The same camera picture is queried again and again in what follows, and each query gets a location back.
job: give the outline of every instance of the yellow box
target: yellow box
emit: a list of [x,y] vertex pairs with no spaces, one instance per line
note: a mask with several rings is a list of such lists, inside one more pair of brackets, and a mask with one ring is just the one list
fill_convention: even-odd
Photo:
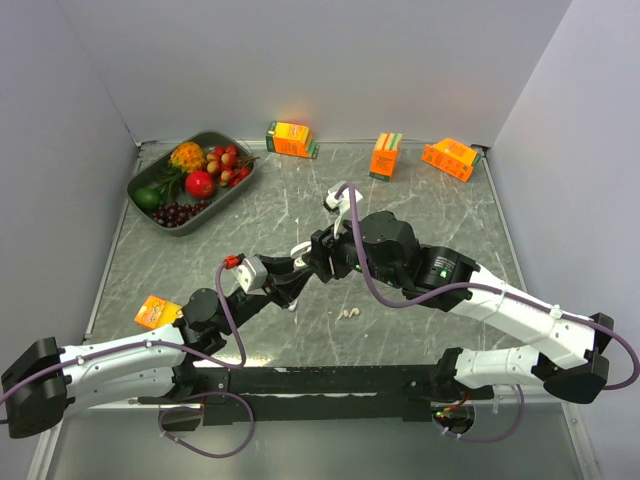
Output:
[[136,323],[145,328],[160,328],[173,323],[182,307],[149,295],[136,314]]
[[445,138],[435,145],[425,145],[422,160],[466,182],[473,172],[473,166],[481,156],[482,154],[473,148],[453,138]]
[[267,150],[296,157],[316,158],[320,146],[313,140],[309,127],[294,123],[271,122],[267,130]]
[[381,133],[373,148],[369,176],[385,182],[391,181],[400,148],[402,148],[401,133]]

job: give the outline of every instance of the green avocado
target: green avocado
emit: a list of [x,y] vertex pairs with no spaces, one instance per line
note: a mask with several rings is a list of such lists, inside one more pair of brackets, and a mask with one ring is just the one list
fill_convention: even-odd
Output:
[[162,195],[154,188],[139,188],[133,194],[133,201],[142,210],[155,210],[164,203]]

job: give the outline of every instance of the white wall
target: white wall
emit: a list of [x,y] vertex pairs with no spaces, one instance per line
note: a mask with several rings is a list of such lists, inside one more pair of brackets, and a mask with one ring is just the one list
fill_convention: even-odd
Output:
[[[135,146],[55,1],[0,3],[0,59],[2,372],[38,338],[81,340]],[[0,477],[36,440],[0,426]]]
[[[490,161],[528,287],[640,350],[640,4],[574,1]],[[611,381],[630,373],[610,347]],[[640,477],[640,386],[584,407],[607,479]]]
[[59,0],[134,138],[492,144],[569,0]]

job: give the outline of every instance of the gray marble surface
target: gray marble surface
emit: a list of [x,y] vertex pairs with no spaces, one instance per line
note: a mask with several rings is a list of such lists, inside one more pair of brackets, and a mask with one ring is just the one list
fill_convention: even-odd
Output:
[[[142,162],[172,145],[143,145]],[[356,183],[364,195],[361,218],[390,210],[410,222],[422,243],[446,245],[475,259],[497,276],[520,286],[514,259],[483,165],[468,183],[425,164],[421,149],[405,148],[391,183],[368,176],[372,145],[324,144],[316,160],[254,150],[255,183],[234,204],[194,233],[174,238],[127,210],[118,238],[91,342],[141,333],[134,316],[150,294],[186,302],[197,288],[212,287],[221,260],[230,254],[287,255],[317,229],[333,222],[322,207],[329,187]],[[230,292],[232,278],[224,278]],[[380,286],[391,297],[399,292]],[[361,314],[338,320],[341,310]],[[474,320],[412,307],[390,310],[368,292],[359,274],[323,285],[312,279],[298,311],[266,307],[241,328],[248,365],[389,365],[437,361],[448,347],[507,348],[518,342]],[[231,341],[218,354],[237,360]]]

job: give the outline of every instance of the gray tray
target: gray tray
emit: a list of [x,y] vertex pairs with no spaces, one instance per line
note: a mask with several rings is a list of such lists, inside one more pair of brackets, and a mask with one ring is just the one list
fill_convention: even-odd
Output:
[[[238,156],[247,157],[250,154],[250,152],[247,152],[245,148],[243,148],[237,142],[234,142],[231,138],[214,131],[200,132],[186,141],[197,143],[204,149],[205,153],[209,153],[214,147],[217,146],[235,145],[238,148]],[[158,225],[149,214],[140,209],[140,207],[138,207],[133,201],[133,194],[139,188],[155,187],[157,185],[156,179],[160,177],[162,171],[168,165],[169,157],[171,157],[172,152],[173,150],[170,150],[162,157],[147,166],[144,170],[138,172],[138,174],[136,174],[136,176],[131,179],[129,185],[127,185],[127,198],[129,199],[129,203],[131,203],[131,207],[137,210],[140,215],[144,217],[144,220],[146,222],[153,224],[158,230],[168,233],[169,235],[173,235],[174,237],[182,237],[193,232],[195,229],[197,229],[203,223],[213,217],[227,204],[237,198],[254,180],[257,173],[256,169],[254,168],[255,163],[252,163],[250,165],[251,173],[235,187],[221,187],[218,183],[216,183],[215,193],[212,197],[207,199],[207,201],[212,202],[211,205],[209,205],[202,212],[198,213],[198,215],[196,215],[186,223],[180,225],[179,227],[167,228]],[[198,199],[193,198],[188,193],[182,192],[178,194],[175,201],[180,205],[186,205],[187,203],[196,203]]]

